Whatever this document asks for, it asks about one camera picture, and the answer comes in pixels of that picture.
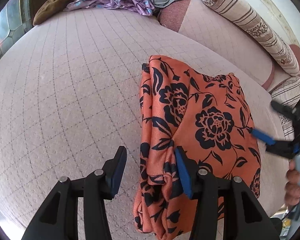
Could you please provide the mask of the person's right hand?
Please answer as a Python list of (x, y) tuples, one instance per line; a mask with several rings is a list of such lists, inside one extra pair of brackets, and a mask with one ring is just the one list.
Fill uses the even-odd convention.
[(289, 169), (286, 173), (287, 183), (285, 185), (285, 204), (288, 207), (297, 205), (300, 202), (300, 172), (295, 168), (295, 162), (289, 162)]

